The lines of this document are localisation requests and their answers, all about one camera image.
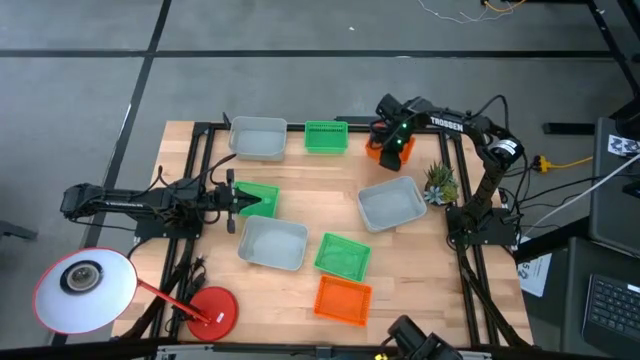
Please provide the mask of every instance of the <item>white ring light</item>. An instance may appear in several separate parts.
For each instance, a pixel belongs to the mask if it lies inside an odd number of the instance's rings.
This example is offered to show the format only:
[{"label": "white ring light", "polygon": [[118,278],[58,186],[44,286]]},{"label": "white ring light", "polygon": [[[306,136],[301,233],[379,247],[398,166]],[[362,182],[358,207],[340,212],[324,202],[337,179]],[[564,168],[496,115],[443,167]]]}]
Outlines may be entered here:
[{"label": "white ring light", "polygon": [[[90,278],[86,291],[74,292],[74,286],[63,289],[62,282],[70,279],[69,272],[82,261],[97,263],[100,278]],[[120,316],[133,300],[137,285],[136,269],[124,255],[105,248],[84,249],[62,258],[42,275],[33,293],[33,310],[55,332],[85,333]]]}]

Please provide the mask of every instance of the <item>black mount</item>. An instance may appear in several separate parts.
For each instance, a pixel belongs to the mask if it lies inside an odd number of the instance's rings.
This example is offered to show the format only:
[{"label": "black mount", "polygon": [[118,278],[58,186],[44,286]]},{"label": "black mount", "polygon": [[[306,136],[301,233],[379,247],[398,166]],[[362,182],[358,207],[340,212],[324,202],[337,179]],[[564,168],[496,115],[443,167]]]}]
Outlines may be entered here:
[{"label": "black mount", "polygon": [[200,238],[202,223],[192,222],[181,227],[167,226],[162,220],[138,220],[135,236],[141,241],[152,238]]},{"label": "black mount", "polygon": [[449,229],[449,241],[452,244],[462,245],[515,245],[515,224],[505,222],[511,218],[511,212],[503,208],[492,208],[486,215],[486,221],[480,226],[478,232],[460,230],[462,208],[449,206],[447,208],[447,227]]}]

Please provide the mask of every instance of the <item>wooden table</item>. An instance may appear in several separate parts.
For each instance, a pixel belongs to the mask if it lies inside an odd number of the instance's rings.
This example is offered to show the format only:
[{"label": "wooden table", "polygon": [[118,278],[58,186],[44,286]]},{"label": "wooden table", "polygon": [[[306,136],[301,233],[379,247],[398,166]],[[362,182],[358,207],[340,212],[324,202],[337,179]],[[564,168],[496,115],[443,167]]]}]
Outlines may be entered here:
[{"label": "wooden table", "polygon": [[[156,168],[164,167],[163,176],[169,182],[183,175],[192,128],[193,122],[172,121],[166,125]],[[226,232],[226,221],[205,226],[193,252],[194,257],[206,257],[205,286],[225,287],[239,303],[236,327],[223,341],[378,345],[387,337],[391,323],[407,314],[425,333],[435,332],[452,345],[468,345],[460,273],[455,254],[445,243],[444,209],[429,206],[427,214],[416,221],[372,234],[365,229],[356,205],[360,189],[398,176],[411,176],[419,187],[424,186],[425,169],[441,160],[438,137],[416,135],[411,159],[400,172],[384,169],[366,156],[365,133],[351,133],[349,149],[339,156],[309,155],[303,138],[303,132],[288,132],[283,162],[233,159],[215,172],[218,181],[224,180],[224,169],[233,168],[236,180],[279,186],[277,218],[304,224],[310,231],[302,267],[289,272],[250,264],[238,257],[243,218],[238,218],[236,234]],[[229,154],[227,140],[227,131],[216,131],[211,164]],[[483,174],[482,165],[466,137],[463,147],[475,190]],[[449,144],[449,151],[455,163],[453,144]],[[329,231],[373,249],[364,280],[373,287],[366,327],[313,314],[321,275],[313,261],[323,234]],[[133,255],[142,280],[160,283],[167,244],[168,239],[153,239]],[[483,250],[493,300],[520,336],[531,342],[516,265],[500,247],[485,246]],[[152,300],[151,293],[138,291],[129,308],[115,321],[113,335],[129,329]],[[482,307],[477,299],[475,302],[481,340],[487,342]],[[195,340],[186,326],[181,327],[179,339]]]}]

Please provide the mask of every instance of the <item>yellow cable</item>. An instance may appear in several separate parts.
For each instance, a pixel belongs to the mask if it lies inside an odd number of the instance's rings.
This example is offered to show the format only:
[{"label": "yellow cable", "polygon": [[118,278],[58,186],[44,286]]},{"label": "yellow cable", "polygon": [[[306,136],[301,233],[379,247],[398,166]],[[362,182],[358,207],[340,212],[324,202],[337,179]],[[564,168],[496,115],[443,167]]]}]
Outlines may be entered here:
[{"label": "yellow cable", "polygon": [[553,164],[549,164],[549,166],[548,166],[548,167],[549,167],[550,169],[566,169],[566,168],[569,168],[569,167],[572,167],[572,166],[576,166],[576,165],[584,164],[584,163],[589,162],[589,161],[591,161],[591,160],[593,160],[593,156],[589,156],[589,157],[588,157],[588,158],[586,158],[586,159],[582,159],[582,160],[574,161],[574,162],[572,162],[572,163],[570,163],[570,164],[565,164],[565,165],[553,165]]},{"label": "yellow cable", "polygon": [[488,1],[485,1],[485,2],[484,2],[484,5],[485,5],[486,7],[488,7],[489,9],[491,9],[491,10],[495,11],[495,12],[509,12],[509,11],[513,11],[513,9],[515,9],[516,7],[518,7],[518,6],[522,5],[522,4],[524,4],[526,1],[527,1],[527,0],[522,0],[522,1],[520,1],[519,3],[517,3],[517,4],[513,5],[513,6],[510,6],[508,9],[498,9],[498,8],[495,8],[495,7],[493,7],[493,5],[489,4],[489,2],[488,2]]}]

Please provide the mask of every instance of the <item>laptop keyboard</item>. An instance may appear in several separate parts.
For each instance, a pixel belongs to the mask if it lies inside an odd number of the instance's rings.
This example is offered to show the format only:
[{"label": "laptop keyboard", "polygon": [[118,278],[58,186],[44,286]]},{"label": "laptop keyboard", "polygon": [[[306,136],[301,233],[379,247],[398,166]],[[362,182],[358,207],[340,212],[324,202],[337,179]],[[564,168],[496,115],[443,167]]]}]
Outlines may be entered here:
[{"label": "laptop keyboard", "polygon": [[640,287],[591,277],[588,320],[640,341]]}]

